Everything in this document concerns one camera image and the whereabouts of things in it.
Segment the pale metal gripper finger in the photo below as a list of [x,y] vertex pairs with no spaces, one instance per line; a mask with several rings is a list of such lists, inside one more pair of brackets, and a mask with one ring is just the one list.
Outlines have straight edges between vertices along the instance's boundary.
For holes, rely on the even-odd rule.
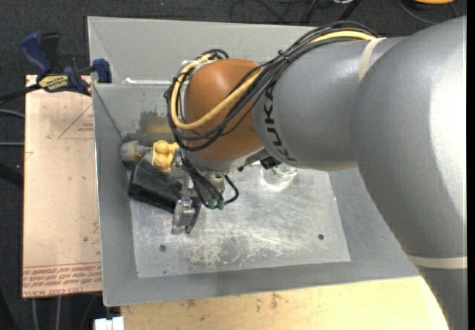
[[194,227],[197,223],[198,217],[200,215],[200,209],[201,209],[201,207],[196,207],[194,209],[194,214],[191,217],[189,224],[185,227],[185,233],[186,234],[190,234],[193,231],[193,229],[194,229]]
[[191,200],[179,200],[174,208],[171,233],[179,235],[190,234],[194,225],[195,206]]

